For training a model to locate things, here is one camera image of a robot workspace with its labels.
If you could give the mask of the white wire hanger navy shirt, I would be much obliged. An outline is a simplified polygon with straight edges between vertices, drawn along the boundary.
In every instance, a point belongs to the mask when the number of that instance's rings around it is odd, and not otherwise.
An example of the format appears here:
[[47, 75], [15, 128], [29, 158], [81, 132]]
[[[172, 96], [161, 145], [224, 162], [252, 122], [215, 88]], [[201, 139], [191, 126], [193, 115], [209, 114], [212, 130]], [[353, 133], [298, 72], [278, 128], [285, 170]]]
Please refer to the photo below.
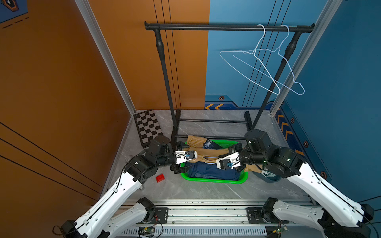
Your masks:
[[[251, 50], [225, 50], [220, 51], [219, 56], [221, 59], [236, 73], [242, 76], [244, 79], [248, 80], [251, 84], [257, 86], [258, 88], [264, 89], [269, 92], [271, 95], [279, 95], [280, 88], [278, 84], [278, 80], [272, 76], [269, 69], [265, 66], [265, 63], [261, 60], [262, 53], [274, 53], [279, 52], [280, 47], [275, 50], [270, 50], [267, 48], [262, 48], [261, 44], [263, 43], [266, 37], [266, 27], [262, 24], [258, 24], [257, 27], [261, 32], [261, 36], [257, 41], [255, 47]], [[269, 86], [262, 84], [261, 82], [253, 79], [252, 76], [249, 75], [248, 70], [252, 70], [257, 73], [258, 76], [263, 76], [268, 81], [271, 81], [275, 84], [274, 89], [270, 89]]]

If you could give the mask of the light blue wire hanger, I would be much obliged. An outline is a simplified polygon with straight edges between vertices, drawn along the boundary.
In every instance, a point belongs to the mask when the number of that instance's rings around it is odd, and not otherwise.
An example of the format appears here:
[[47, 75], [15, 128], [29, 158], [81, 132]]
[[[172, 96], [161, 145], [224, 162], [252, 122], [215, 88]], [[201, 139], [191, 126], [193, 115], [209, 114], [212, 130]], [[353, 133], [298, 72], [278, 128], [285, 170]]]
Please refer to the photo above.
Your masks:
[[[280, 31], [280, 32], [285, 31], [287, 33], [286, 37], [278, 45], [278, 47], [280, 47], [280, 51], [279, 52], [274, 52], [280, 58], [282, 58], [281, 64], [280, 64], [280, 66], [278, 68], [280, 73], [276, 73], [275, 75], [272, 75], [272, 76], [274, 76], [274, 78], [276, 80], [278, 80], [278, 84], [279, 84], [279, 88], [280, 89], [282, 89], [282, 88], [288, 88], [288, 89], [290, 89], [290, 91], [292, 91], [293, 93], [295, 93], [295, 94], [297, 94], [299, 96], [303, 95], [305, 93], [305, 89], [304, 89], [304, 87], [303, 87], [303, 85], [301, 83], [299, 83], [299, 82], [297, 82], [295, 80], [295, 75], [294, 75], [293, 69], [292, 69], [292, 67], [291, 67], [291, 65], [289, 63], [289, 59], [291, 58], [292, 54], [294, 53], [294, 51], [296, 49], [297, 42], [299, 41], [300, 36], [303, 33], [310, 33], [312, 31], [313, 27], [311, 27], [311, 26], [289, 27], [287, 25], [265, 26], [265, 27], [266, 27], [267, 33], [271, 32], [271, 31]], [[266, 56], [266, 53], [262, 53], [261, 54], [261, 57], [264, 57], [264, 56]], [[285, 68], [288, 68], [288, 70], [290, 71], [290, 73], [292, 75], [293, 82], [298, 84], [300, 86], [300, 88], [302, 89], [301, 92], [297, 92], [297, 91], [293, 90], [292, 88], [287, 87], [285, 85], [285, 83], [282, 83], [280, 81], [280, 77], [281, 77], [281, 75], [282, 75], [282, 73], [283, 73]], [[252, 76], [253, 79], [256, 79], [256, 78], [254, 78], [254, 73], [253, 72], [251, 72], [249, 75]], [[269, 88], [270, 89], [274, 89], [275, 88], [275, 84], [272, 83]]]

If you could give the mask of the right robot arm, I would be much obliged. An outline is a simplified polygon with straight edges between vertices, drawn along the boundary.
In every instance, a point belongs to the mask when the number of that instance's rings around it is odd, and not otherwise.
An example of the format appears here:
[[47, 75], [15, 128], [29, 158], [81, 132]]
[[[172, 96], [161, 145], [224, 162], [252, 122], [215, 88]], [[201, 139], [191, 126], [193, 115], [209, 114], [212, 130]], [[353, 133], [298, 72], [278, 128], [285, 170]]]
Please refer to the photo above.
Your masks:
[[268, 198], [261, 209], [267, 223], [296, 222], [324, 233], [328, 238], [369, 238], [375, 210], [345, 196], [296, 151], [275, 145], [268, 134], [251, 130], [245, 134], [247, 147], [241, 143], [229, 146], [228, 155], [221, 157], [220, 169], [243, 169], [247, 165], [262, 165], [263, 169], [293, 183], [318, 206], [289, 204], [277, 198]]

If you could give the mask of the tan yellow t-shirt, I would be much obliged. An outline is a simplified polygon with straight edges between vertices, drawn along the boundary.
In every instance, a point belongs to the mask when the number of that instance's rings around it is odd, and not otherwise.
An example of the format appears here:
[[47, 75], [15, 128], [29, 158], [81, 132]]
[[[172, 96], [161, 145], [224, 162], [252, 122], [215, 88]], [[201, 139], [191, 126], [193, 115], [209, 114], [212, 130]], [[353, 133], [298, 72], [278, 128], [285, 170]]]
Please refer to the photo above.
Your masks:
[[[204, 144], [206, 143], [207, 139], [204, 137], [198, 137], [189, 135], [187, 138], [187, 145], [189, 146], [189, 149], [186, 151], [196, 151], [197, 155], [209, 155], [209, 156], [219, 156], [223, 154], [229, 154], [228, 148], [221, 148], [221, 149], [206, 149], [204, 148]], [[217, 169], [216, 163], [209, 164], [209, 163], [203, 163], [203, 162], [197, 162], [197, 163], [190, 163], [191, 165], [203, 165], [208, 166], [213, 169]]]

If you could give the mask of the white wire hanger tan shirt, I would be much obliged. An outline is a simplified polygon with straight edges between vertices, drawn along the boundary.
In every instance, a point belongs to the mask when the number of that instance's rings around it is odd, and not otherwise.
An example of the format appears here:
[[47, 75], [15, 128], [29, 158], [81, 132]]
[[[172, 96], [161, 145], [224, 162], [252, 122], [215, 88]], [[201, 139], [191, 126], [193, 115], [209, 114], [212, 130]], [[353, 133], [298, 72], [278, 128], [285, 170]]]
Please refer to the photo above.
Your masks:
[[228, 154], [223, 154], [223, 155], [219, 155], [219, 156], [209, 156], [209, 155], [200, 155], [200, 154], [198, 154], [197, 158], [195, 158], [193, 160], [190, 160], [190, 163], [203, 162], [203, 163], [213, 164], [213, 163], [216, 163], [216, 161], [218, 159], [224, 158], [226, 156], [228, 156]]

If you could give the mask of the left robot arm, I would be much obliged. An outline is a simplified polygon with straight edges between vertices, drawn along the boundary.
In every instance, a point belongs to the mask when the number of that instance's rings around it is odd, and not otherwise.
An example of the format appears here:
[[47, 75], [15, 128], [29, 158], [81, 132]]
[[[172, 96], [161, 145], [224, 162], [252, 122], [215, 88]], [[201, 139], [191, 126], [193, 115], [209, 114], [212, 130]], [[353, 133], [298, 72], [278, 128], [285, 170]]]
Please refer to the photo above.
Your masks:
[[175, 166], [197, 158], [195, 151], [174, 151], [169, 138], [157, 136], [149, 147], [130, 159], [116, 183], [81, 217], [59, 227], [64, 238], [114, 238], [122, 230], [153, 219], [155, 205], [147, 198], [122, 214], [114, 214], [160, 167]]

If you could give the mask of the navy printed t-shirt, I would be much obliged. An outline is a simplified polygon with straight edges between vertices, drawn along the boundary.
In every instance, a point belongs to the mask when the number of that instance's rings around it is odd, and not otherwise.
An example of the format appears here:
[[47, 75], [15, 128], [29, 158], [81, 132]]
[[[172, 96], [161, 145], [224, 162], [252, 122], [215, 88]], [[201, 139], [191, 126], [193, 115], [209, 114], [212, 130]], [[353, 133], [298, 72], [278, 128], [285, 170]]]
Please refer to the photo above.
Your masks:
[[[214, 143], [210, 139], [207, 139], [203, 146], [206, 149], [221, 149], [222, 147]], [[188, 176], [191, 178], [205, 178], [205, 179], [224, 179], [224, 180], [238, 180], [240, 172], [235, 169], [221, 170], [213, 169], [203, 165], [190, 165], [190, 169], [187, 171]]]

